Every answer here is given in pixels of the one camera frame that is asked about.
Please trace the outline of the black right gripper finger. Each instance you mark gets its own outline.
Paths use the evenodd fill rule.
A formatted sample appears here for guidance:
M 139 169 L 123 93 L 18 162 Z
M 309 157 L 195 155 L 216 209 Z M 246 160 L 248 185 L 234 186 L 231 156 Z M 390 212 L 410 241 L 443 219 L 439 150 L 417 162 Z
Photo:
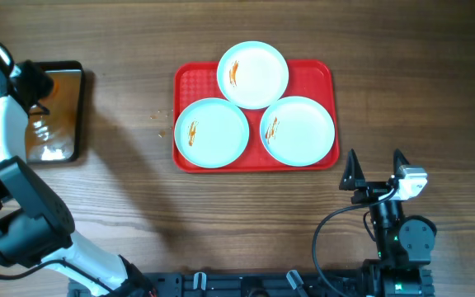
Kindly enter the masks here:
M 346 168 L 342 175 L 339 189 L 355 191 L 365 187 L 365 177 L 361 169 L 355 150 L 351 149 L 347 155 Z
M 393 152 L 393 173 L 395 176 L 401 175 L 401 167 L 409 166 L 410 163 L 399 148 Z

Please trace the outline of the white plate top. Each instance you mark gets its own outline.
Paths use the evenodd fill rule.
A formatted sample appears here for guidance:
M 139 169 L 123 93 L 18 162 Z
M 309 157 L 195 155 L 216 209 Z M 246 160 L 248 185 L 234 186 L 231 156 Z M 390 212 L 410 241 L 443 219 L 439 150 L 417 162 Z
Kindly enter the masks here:
M 260 110 L 279 100 L 289 82 L 288 64 L 273 46 L 245 41 L 220 59 L 216 80 L 226 99 L 243 109 Z

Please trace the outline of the white plate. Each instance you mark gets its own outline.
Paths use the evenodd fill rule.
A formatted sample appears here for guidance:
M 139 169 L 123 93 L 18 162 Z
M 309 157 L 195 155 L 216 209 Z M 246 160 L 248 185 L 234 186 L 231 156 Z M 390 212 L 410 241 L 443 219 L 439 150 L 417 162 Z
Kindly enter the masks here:
M 320 103 L 308 97 L 284 97 L 269 106 L 259 125 L 261 143 L 276 161 L 307 167 L 332 150 L 336 127 Z
M 260 110 L 279 100 L 289 82 L 288 64 L 273 46 L 245 41 L 220 59 L 216 80 L 226 99 L 243 109 Z
M 242 110 L 220 98 L 191 103 L 175 123 L 179 153 L 203 168 L 218 168 L 236 161 L 244 152 L 250 128 Z

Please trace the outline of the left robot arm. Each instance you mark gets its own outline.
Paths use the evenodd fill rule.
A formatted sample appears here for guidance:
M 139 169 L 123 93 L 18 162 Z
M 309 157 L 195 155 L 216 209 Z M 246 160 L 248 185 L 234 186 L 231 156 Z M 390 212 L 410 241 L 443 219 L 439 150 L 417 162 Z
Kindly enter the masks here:
M 77 232 L 63 200 L 26 162 L 30 111 L 53 88 L 53 79 L 37 63 L 16 63 L 0 43 L 0 265 L 26 268 L 17 275 L 0 274 L 0 280 L 48 268 L 93 296 L 155 296 L 157 289 L 134 264 Z

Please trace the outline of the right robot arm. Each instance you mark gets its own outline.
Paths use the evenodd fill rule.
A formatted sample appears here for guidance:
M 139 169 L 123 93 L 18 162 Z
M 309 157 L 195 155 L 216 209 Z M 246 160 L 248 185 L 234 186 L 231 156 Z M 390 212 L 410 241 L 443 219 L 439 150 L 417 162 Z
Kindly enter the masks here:
M 405 216 L 402 204 L 421 194 L 428 182 L 423 167 L 411 165 L 400 150 L 393 154 L 387 181 L 366 181 L 353 150 L 339 188 L 353 191 L 353 205 L 369 209 L 379 258 L 366 260 L 357 271 L 358 296 L 420 296 L 435 294 L 431 262 L 437 228 L 420 215 Z

